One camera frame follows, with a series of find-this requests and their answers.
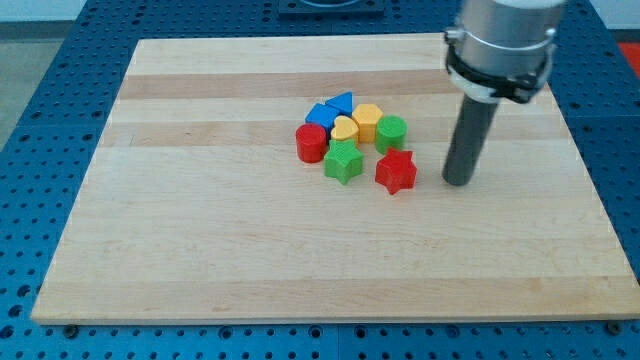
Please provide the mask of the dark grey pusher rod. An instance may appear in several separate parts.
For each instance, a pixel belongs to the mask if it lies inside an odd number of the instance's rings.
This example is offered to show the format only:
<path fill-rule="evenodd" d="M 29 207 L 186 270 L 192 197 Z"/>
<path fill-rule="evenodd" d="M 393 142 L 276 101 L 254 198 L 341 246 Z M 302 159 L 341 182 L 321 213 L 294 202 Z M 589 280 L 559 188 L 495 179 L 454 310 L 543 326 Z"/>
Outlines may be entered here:
<path fill-rule="evenodd" d="M 497 108 L 497 103 L 464 96 L 442 170 L 450 185 L 464 186 L 472 179 Z"/>

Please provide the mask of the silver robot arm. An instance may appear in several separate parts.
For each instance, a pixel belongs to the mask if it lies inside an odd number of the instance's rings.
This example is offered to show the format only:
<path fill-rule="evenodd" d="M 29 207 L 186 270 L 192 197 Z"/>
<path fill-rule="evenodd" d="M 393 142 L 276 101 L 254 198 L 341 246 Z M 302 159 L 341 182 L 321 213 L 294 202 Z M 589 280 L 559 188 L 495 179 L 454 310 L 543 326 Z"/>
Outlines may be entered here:
<path fill-rule="evenodd" d="M 530 102 L 553 67 L 565 0 L 468 0 L 446 29 L 446 71 L 464 97 L 443 179 L 468 184 L 501 100 Z"/>

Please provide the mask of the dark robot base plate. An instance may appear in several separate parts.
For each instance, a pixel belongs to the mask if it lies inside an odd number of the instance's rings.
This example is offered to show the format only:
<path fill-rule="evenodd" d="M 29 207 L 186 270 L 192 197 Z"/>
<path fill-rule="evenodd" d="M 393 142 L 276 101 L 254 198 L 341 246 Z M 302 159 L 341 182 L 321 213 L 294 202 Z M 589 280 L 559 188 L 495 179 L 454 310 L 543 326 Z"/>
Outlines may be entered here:
<path fill-rule="evenodd" d="M 299 16 L 381 15 L 385 0 L 278 0 L 280 18 Z"/>

